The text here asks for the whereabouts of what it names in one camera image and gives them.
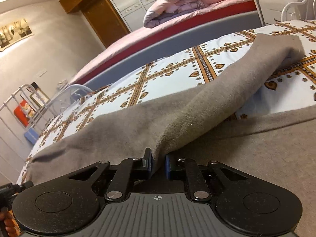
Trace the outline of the person left hand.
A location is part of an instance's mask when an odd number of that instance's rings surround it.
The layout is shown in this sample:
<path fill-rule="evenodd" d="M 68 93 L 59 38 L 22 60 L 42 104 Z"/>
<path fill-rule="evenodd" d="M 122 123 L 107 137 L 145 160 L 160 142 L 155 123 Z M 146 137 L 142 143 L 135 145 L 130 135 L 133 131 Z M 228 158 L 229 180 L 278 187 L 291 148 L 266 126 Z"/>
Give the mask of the person left hand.
<path fill-rule="evenodd" d="M 9 237 L 19 236 L 14 218 L 7 208 L 1 208 L 1 222 L 4 223 L 5 231 Z"/>

